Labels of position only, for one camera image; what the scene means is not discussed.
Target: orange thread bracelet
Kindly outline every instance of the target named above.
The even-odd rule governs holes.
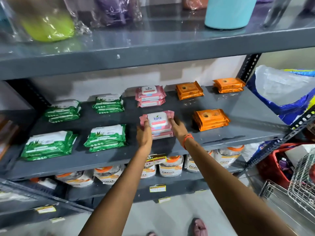
[[[184,138],[184,140],[183,140],[183,148],[184,148],[185,150],[187,150],[186,147],[185,147],[185,141],[187,140],[187,138],[192,138],[192,139],[194,139],[194,137],[193,137],[190,133],[185,136],[185,138]]]

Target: wire shopping basket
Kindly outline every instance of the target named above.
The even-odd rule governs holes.
[[[298,162],[288,189],[289,197],[313,216],[315,216],[315,184],[310,179],[309,172],[314,164],[315,148]]]

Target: light blue bottle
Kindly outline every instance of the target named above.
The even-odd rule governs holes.
[[[250,21],[257,0],[209,0],[207,27],[229,30],[242,28]]]

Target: gray floor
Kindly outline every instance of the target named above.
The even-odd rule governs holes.
[[[240,180],[249,184],[247,178]],[[171,197],[161,204],[153,201],[133,204],[123,236],[145,236],[150,231],[158,236],[190,235],[189,225],[195,217],[203,219],[210,236],[237,236],[210,190]],[[89,214],[78,214],[61,222],[18,226],[0,236],[77,236],[88,218]]]

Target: white plastic lid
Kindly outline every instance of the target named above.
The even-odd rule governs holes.
[[[162,127],[168,125],[167,114],[165,112],[148,114],[150,127]]]
[[[157,88],[153,86],[144,86],[141,88],[141,93],[144,95],[157,93]]]

